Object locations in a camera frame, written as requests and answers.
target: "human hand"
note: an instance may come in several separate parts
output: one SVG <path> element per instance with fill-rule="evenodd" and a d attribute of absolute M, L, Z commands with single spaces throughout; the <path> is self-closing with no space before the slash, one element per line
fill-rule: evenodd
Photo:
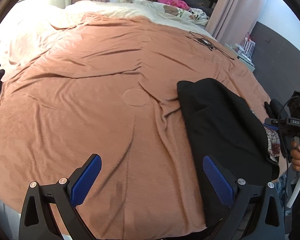
<path fill-rule="evenodd" d="M 290 154 L 292 157 L 291 163 L 294 171 L 300 171 L 300 146 L 298 149 L 295 149 L 297 144 L 295 141 L 291 143 L 293 150 L 291 150 Z"/>

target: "circular pattern on blanket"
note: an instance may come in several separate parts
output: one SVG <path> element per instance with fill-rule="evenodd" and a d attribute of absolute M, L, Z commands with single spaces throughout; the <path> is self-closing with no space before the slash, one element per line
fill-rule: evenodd
<path fill-rule="evenodd" d="M 147 35 L 140 35 L 138 36 L 138 40 L 141 42 L 149 42 L 151 41 L 151 38 Z"/>
<path fill-rule="evenodd" d="M 143 106 L 150 101 L 149 95 L 142 89 L 129 89 L 122 96 L 123 101 L 130 106 Z"/>

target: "blue gripper pad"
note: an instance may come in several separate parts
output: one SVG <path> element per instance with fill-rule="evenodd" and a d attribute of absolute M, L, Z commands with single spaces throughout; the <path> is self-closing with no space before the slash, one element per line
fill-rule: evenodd
<path fill-rule="evenodd" d="M 101 166 L 101 157 L 99 155 L 95 155 L 94 158 L 88 164 L 88 166 L 81 173 L 81 176 L 72 186 L 70 194 L 70 203 L 73 207 L 81 205 L 83 203 L 94 181 L 96 180 L 97 176 L 101 171 Z"/>
<path fill-rule="evenodd" d="M 202 166 L 221 203 L 231 208 L 234 203 L 234 190 L 231 185 L 209 156 L 203 158 Z"/>

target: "bed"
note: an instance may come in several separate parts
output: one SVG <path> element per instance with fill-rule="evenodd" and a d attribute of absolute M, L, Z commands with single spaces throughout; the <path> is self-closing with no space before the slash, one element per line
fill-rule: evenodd
<path fill-rule="evenodd" d="M 189 39 L 224 50 L 202 28 L 140 4 L 80 1 L 15 19 L 17 5 L 11 15 L 0 30 L 0 205 L 18 220 L 29 183 L 55 183 L 97 153 L 101 173 L 77 208 L 96 238 L 204 230 L 176 84 L 214 78 L 264 120 L 269 96 L 247 67 Z"/>

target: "metal bolt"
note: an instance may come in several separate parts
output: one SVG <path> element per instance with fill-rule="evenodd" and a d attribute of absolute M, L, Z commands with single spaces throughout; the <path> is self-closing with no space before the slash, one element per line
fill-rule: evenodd
<path fill-rule="evenodd" d="M 35 181 L 30 183 L 31 188 L 34 188 L 35 186 L 37 186 L 37 183 Z"/>
<path fill-rule="evenodd" d="M 268 187 L 269 188 L 274 188 L 274 184 L 272 182 L 268 182 Z"/>
<path fill-rule="evenodd" d="M 245 185 L 246 184 L 246 181 L 244 179 L 238 179 L 238 183 L 240 185 Z"/>
<path fill-rule="evenodd" d="M 59 179 L 59 183 L 60 184 L 65 184 L 67 182 L 67 179 L 66 178 L 61 178 Z"/>

